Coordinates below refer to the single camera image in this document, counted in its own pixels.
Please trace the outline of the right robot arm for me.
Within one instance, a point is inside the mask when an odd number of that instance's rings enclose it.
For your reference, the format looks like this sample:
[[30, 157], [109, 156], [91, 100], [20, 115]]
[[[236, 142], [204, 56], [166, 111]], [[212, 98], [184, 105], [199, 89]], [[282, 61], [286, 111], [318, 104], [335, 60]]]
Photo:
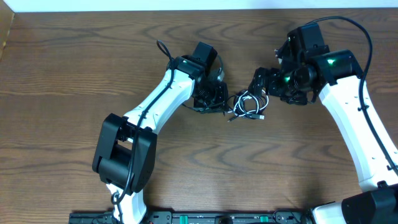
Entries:
[[320, 100], [347, 145], [361, 188], [358, 195], [311, 208], [302, 222], [396, 223], [397, 148], [369, 97], [368, 67], [350, 50], [332, 52], [318, 21], [290, 31], [275, 55], [280, 68], [258, 68], [249, 92], [290, 105]]

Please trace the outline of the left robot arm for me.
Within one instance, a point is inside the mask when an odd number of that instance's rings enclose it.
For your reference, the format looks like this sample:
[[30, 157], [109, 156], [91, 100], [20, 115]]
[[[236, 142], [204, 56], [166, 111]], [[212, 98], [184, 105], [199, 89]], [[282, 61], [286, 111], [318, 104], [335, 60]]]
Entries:
[[178, 107], [192, 98], [197, 113], [228, 110], [223, 68], [212, 68], [221, 59], [214, 47], [199, 42], [192, 54], [172, 57], [161, 40], [157, 46], [169, 60], [164, 77], [133, 110], [104, 119], [93, 157], [93, 171], [111, 192], [113, 223], [144, 219], [143, 189], [154, 170], [157, 138]]

